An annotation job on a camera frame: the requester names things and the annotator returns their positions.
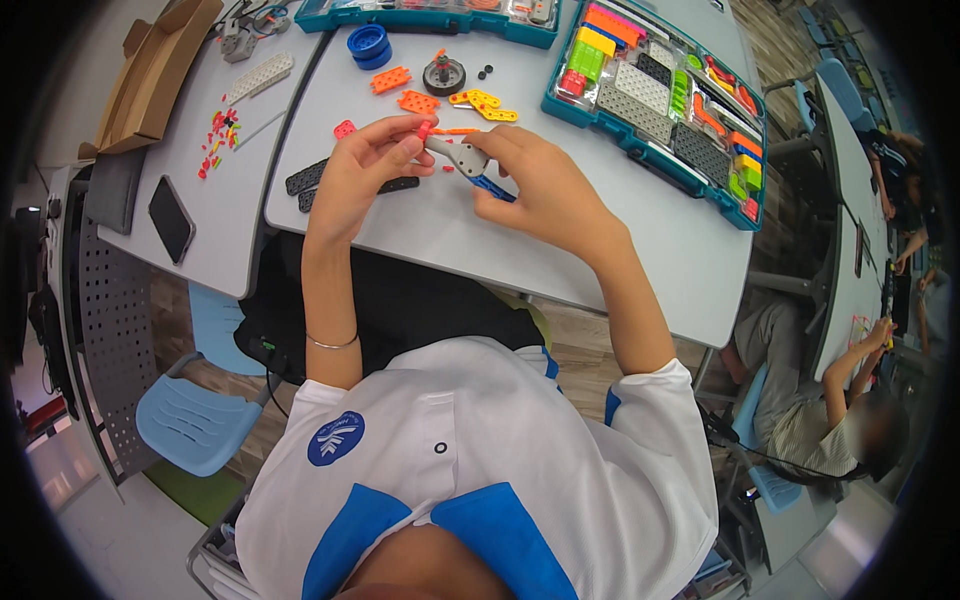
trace smartphone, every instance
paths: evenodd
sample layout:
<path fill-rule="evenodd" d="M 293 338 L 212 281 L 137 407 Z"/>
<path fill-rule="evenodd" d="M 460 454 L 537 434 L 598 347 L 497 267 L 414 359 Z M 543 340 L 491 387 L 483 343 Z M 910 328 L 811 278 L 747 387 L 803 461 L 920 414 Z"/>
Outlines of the smartphone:
<path fill-rule="evenodd" d="M 166 175 L 161 177 L 160 183 L 156 185 L 149 212 L 156 232 L 160 235 L 160 241 L 170 254 L 170 260 L 175 265 L 181 264 L 190 242 L 193 241 L 193 235 L 197 232 L 197 226 L 186 213 L 183 202 Z"/>

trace school logo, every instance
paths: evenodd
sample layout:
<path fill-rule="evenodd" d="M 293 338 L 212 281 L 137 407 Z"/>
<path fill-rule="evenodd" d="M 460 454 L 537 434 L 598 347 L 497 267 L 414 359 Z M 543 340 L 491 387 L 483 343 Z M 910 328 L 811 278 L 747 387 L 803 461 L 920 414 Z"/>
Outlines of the school logo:
<path fill-rule="evenodd" d="M 306 447 L 306 457 L 314 467 L 326 467 L 353 450 L 360 443 L 363 431 L 363 417 L 346 411 L 313 434 Z"/>

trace silver bracelet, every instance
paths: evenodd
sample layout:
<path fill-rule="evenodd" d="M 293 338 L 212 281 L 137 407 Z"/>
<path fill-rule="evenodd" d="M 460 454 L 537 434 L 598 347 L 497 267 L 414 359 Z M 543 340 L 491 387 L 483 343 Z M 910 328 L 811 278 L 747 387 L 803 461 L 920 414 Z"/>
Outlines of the silver bracelet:
<path fill-rule="evenodd" d="M 343 344 L 342 346 L 328 346 L 327 344 L 321 344 L 321 343 L 318 342 L 317 340 L 315 340 L 315 339 L 313 339 L 312 337 L 310 337 L 310 332 L 307 331 L 306 329 L 303 330 L 303 333 L 306 334 L 306 339 L 308 339 L 308 340 L 310 340 L 311 342 L 313 342 L 314 346 L 319 346 L 320 348 L 327 348 L 327 349 L 330 349 L 330 350 L 341 350 L 341 349 L 343 349 L 343 348 L 349 348 L 350 346 L 353 345 L 354 342 L 357 341 L 357 336 L 360 335 L 360 331 L 359 331 L 359 329 L 358 329 L 357 332 L 353 334 L 353 339 L 350 340 L 349 342 L 347 342 L 346 344 Z"/>

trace cardboard box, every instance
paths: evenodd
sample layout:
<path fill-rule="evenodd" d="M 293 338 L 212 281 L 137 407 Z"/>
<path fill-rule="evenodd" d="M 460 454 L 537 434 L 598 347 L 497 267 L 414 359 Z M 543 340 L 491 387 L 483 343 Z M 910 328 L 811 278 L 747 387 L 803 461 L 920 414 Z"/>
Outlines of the cardboard box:
<path fill-rule="evenodd" d="M 206 33 L 223 9 L 221 0 L 181 0 L 154 25 L 137 19 L 123 43 L 127 58 L 113 84 L 93 144 L 78 158 L 119 154 L 163 137 L 180 86 Z"/>

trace blue collar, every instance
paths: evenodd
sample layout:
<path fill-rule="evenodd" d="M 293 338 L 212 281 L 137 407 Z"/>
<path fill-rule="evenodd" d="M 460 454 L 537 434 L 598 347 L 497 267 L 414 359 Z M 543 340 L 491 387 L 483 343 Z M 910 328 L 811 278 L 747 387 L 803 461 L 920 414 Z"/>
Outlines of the blue collar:
<path fill-rule="evenodd" d="M 302 600 L 332 597 L 364 551 L 411 512 L 387 493 L 353 484 L 347 502 L 310 557 Z M 517 600 L 576 600 L 569 578 L 509 483 L 441 502 L 430 519 L 480 557 Z"/>

